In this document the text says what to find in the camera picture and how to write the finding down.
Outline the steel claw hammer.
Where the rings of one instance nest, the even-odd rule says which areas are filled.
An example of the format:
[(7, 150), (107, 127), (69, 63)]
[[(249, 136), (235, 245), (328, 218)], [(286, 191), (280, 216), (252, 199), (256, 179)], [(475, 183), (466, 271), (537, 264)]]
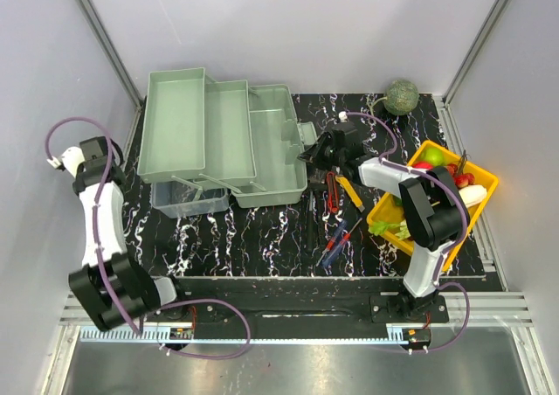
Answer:
[(307, 204), (307, 215), (306, 215), (306, 238), (305, 238), (305, 249), (308, 253), (312, 253), (314, 250), (314, 207), (315, 199), (321, 190), (323, 182), (317, 177), (311, 177), (308, 182), (308, 204)]

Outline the clear and green toolbox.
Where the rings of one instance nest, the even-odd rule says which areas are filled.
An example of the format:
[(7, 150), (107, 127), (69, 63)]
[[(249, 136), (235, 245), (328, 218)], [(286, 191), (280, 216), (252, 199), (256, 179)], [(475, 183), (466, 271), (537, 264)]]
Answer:
[(148, 77), (137, 175), (169, 218), (296, 204), (307, 188), (299, 159), (317, 140), (285, 85), (214, 80), (204, 68)]

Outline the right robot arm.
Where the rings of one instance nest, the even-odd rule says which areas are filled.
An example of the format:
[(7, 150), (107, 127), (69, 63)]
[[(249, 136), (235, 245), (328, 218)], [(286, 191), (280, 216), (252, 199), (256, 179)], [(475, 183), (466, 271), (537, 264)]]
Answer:
[(404, 275), (408, 293), (398, 298), (397, 311), (407, 321), (419, 320), (429, 309), (426, 296), (438, 287), (444, 259), (465, 237), (470, 222), (450, 173), (444, 167), (413, 169), (385, 155), (373, 156), (349, 121), (323, 132), (299, 159), (318, 170), (338, 169), (353, 184), (402, 200), (414, 249)]

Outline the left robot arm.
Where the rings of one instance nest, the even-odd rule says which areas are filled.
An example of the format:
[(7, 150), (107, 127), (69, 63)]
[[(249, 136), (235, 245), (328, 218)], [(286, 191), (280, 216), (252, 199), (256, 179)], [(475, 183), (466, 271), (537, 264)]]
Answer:
[(74, 178), (72, 189), (86, 221), (82, 267), (69, 274), (68, 284), (101, 331), (126, 322), (119, 306), (133, 320), (159, 309), (169, 320), (179, 321), (190, 308), (189, 299), (176, 291), (172, 279), (150, 276), (128, 253), (121, 218), (125, 181), (121, 161), (120, 147), (103, 136), (70, 147), (51, 161)]

